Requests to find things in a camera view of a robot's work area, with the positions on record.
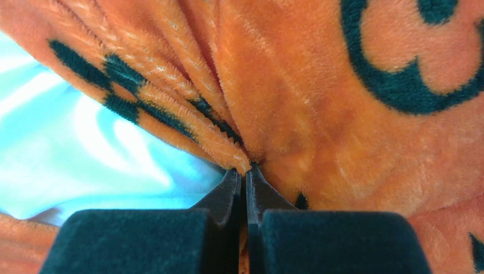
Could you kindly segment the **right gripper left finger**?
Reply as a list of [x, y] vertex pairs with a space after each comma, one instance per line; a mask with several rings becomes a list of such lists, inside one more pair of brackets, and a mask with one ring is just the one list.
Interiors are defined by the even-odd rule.
[[241, 175], [188, 209], [89, 209], [62, 225], [41, 273], [237, 273]]

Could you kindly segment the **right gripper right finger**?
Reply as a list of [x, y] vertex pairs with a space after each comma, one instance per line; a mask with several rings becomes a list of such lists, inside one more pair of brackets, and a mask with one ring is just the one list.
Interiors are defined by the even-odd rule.
[[245, 179], [251, 273], [430, 273], [401, 215], [301, 210], [257, 164]]

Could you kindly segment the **orange patterned pillowcase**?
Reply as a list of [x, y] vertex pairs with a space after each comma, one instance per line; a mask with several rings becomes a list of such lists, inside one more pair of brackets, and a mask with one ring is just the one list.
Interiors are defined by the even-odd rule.
[[483, 272], [482, 1], [2, 1], [1, 30], [170, 145]]

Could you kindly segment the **white pillow insert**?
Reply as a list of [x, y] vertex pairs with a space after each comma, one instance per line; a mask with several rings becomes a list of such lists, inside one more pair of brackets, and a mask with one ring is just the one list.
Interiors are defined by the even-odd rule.
[[1, 35], [1, 212], [60, 226], [84, 209], [179, 209], [224, 171], [76, 90]]

